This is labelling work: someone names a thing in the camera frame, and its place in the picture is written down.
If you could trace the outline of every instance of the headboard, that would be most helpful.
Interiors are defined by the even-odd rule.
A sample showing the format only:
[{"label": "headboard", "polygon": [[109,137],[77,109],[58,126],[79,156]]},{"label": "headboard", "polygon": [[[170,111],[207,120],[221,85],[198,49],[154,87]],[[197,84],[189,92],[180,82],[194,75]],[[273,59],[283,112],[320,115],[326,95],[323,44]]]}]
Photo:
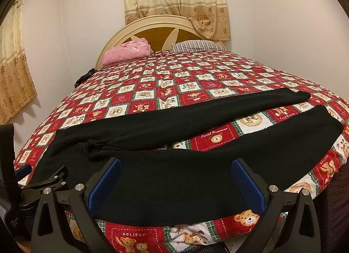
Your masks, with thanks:
[{"label": "headboard", "polygon": [[[128,24],[114,35],[99,55],[95,69],[100,70],[103,67],[103,55],[107,50],[137,38],[146,38],[152,52],[170,50],[173,43],[185,40],[207,40],[194,29],[187,18],[176,15],[149,16]],[[214,41],[214,43],[225,48],[221,41]]]}]

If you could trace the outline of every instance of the black sweatpants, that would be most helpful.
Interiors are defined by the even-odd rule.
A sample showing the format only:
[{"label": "black sweatpants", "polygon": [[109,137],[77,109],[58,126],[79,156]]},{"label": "black sweatpants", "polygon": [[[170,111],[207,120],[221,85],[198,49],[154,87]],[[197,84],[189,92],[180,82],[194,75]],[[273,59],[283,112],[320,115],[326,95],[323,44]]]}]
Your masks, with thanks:
[{"label": "black sweatpants", "polygon": [[73,188],[85,183],[110,157],[117,157],[121,176],[111,185],[113,190],[96,218],[134,226],[168,226],[237,214],[247,205],[233,181],[232,161],[243,158],[268,184],[286,189],[321,160],[343,130],[325,107],[317,106],[207,152],[151,149],[309,97],[305,92],[279,89],[58,130],[31,183],[66,165],[67,183]]}]

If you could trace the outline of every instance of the pink blanket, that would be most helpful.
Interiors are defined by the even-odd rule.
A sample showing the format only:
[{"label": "pink blanket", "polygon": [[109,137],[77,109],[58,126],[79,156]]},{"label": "pink blanket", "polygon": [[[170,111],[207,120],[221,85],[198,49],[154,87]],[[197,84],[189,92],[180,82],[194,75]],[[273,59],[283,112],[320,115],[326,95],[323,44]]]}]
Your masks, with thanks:
[{"label": "pink blanket", "polygon": [[145,38],[123,43],[106,51],[103,67],[111,67],[130,60],[147,57],[151,54],[151,46]]}]

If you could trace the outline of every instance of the mattress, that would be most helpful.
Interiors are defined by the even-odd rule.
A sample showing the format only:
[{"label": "mattress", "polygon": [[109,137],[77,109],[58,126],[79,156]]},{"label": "mattress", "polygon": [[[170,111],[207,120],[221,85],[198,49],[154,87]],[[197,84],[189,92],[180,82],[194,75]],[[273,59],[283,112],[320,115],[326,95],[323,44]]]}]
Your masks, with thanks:
[{"label": "mattress", "polygon": [[[281,87],[308,92],[311,98],[305,103],[270,109],[238,119],[164,148],[208,151],[244,134],[282,122],[315,105],[324,105],[328,112],[343,124],[344,131],[318,164],[287,189],[298,192],[301,188],[306,188],[312,198],[315,198],[347,162],[349,103],[309,80],[228,51],[176,54],[160,51],[147,58],[100,70],[64,98],[34,131],[19,152],[15,167],[18,169],[29,163],[35,170],[57,129],[103,118],[190,105]],[[30,176],[21,183],[27,184],[29,180]],[[75,229],[76,223],[71,213],[68,214],[68,218],[71,228]],[[101,220],[97,222],[119,252],[137,252],[137,244],[145,244],[149,252],[167,253],[184,252],[200,244],[208,245],[237,239],[249,233],[258,220],[259,216],[248,210],[238,215],[191,225],[135,227]]]}]

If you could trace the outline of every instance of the pillow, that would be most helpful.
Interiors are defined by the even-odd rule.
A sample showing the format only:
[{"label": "pillow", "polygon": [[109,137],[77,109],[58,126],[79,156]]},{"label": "pillow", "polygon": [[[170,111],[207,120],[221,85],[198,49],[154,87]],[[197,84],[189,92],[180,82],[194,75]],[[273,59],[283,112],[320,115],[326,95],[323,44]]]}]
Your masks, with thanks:
[{"label": "pillow", "polygon": [[172,44],[171,53],[195,52],[195,51],[225,51],[210,40],[186,40],[181,43]]},{"label": "pillow", "polygon": [[131,40],[106,51],[103,56],[103,66],[110,66],[113,63],[118,64],[118,62],[121,61],[147,57],[150,56],[150,54],[151,46],[145,38]]}]

